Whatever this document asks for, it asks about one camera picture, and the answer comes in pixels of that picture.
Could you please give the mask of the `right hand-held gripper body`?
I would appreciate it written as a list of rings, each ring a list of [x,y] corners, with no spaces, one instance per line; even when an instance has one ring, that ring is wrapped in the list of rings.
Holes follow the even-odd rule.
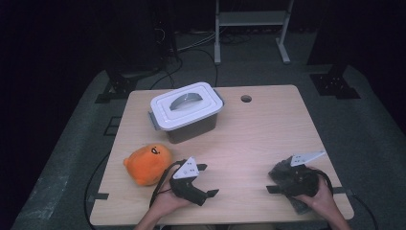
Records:
[[[319,174],[306,164],[323,156],[324,150],[296,153],[289,157],[280,170],[282,193],[286,196],[315,196],[318,192]]]

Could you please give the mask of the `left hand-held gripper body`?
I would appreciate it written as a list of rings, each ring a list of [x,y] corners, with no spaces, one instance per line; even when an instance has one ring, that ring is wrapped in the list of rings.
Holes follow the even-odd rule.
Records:
[[[202,206],[207,199],[207,193],[192,185],[193,181],[203,171],[197,168],[192,156],[180,163],[180,167],[170,177],[169,184],[173,193],[198,206]]]

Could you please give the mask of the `grey fuzzy cloth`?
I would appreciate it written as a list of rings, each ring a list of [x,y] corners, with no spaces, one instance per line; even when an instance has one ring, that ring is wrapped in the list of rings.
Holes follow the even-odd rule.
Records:
[[[279,186],[281,187],[282,181],[280,178],[280,170],[283,168],[283,165],[285,163],[285,161],[287,160],[282,160],[281,162],[279,162],[269,173],[268,175],[271,177],[271,179],[275,182],[274,186]],[[303,215],[307,212],[310,211],[310,208],[304,204],[303,202],[301,202],[300,200],[295,199],[295,196],[288,196],[288,195],[284,195],[286,196],[286,198],[289,200],[289,202],[291,203],[294,211],[298,214],[298,215]]]

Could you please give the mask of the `orange plush toy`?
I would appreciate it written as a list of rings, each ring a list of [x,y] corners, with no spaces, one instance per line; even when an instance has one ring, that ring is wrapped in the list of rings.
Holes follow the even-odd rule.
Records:
[[[172,163],[171,151],[162,144],[150,144],[124,159],[127,173],[140,186],[156,184]]]

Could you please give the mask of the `storage box with white lid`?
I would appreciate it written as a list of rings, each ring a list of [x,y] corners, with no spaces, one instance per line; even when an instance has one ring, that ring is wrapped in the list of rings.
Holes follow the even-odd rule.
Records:
[[[197,82],[156,96],[148,114],[154,128],[178,144],[213,130],[223,106],[208,83]]]

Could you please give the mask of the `person's right hand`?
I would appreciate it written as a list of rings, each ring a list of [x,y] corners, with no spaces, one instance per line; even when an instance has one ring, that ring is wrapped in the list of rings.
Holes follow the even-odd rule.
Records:
[[[328,219],[331,216],[332,211],[330,208],[334,208],[333,196],[323,178],[319,179],[318,192],[315,196],[297,195],[295,199],[309,206],[324,219]]]

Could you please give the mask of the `person's left hand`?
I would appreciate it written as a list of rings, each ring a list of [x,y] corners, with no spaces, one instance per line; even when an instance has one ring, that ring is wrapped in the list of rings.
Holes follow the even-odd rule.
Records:
[[[163,192],[159,192],[155,197],[149,211],[154,217],[161,219],[190,204],[188,200],[176,196],[171,189],[165,189]]]

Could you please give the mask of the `black tape square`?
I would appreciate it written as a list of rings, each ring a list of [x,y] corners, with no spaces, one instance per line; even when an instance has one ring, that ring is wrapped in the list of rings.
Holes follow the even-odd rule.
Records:
[[[120,123],[121,123],[121,116],[112,116],[104,129],[103,135],[104,136],[116,136]]]

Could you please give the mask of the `black stand base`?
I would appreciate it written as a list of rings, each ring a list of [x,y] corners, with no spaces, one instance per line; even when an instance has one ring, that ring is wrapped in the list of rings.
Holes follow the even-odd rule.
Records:
[[[321,96],[334,96],[338,100],[359,99],[357,91],[350,87],[343,75],[347,64],[333,64],[324,74],[311,74],[310,78]]]
[[[105,72],[108,83],[95,100],[96,104],[107,104],[112,100],[127,99],[136,88],[138,82],[136,78],[127,78],[114,68],[107,68]]]

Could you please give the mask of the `dark equipment rack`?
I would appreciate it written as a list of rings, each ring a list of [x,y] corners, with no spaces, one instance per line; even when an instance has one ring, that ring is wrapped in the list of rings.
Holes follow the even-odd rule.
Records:
[[[110,76],[123,71],[151,70],[164,66],[158,31],[169,30],[169,0],[106,0],[111,22],[105,28],[110,53],[105,70]]]

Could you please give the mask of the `white metal stand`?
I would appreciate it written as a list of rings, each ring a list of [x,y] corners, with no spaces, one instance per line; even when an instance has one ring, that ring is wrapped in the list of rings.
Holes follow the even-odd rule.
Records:
[[[220,0],[215,0],[214,20],[214,63],[221,63],[220,29],[224,27],[281,26],[282,31],[276,38],[282,63],[289,64],[290,57],[285,49],[284,40],[295,0],[288,0],[283,11],[221,11]]]

